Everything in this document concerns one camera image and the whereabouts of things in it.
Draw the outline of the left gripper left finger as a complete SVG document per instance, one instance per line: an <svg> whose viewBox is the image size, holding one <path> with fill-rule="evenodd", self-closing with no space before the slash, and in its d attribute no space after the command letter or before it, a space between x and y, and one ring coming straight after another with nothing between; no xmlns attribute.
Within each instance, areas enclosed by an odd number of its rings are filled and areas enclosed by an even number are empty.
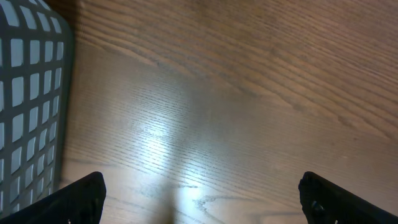
<svg viewBox="0 0 398 224"><path fill-rule="evenodd" d="M92 172L28 207L2 224L99 224L106 197L102 173Z"/></svg>

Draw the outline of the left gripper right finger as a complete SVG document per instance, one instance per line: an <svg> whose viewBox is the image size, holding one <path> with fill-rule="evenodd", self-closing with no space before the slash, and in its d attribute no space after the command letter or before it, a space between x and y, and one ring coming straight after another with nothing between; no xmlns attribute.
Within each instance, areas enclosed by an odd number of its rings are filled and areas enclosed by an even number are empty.
<svg viewBox="0 0 398 224"><path fill-rule="evenodd" d="M397 216L307 171L299 185L300 204L309 223L397 223Z"/></svg>

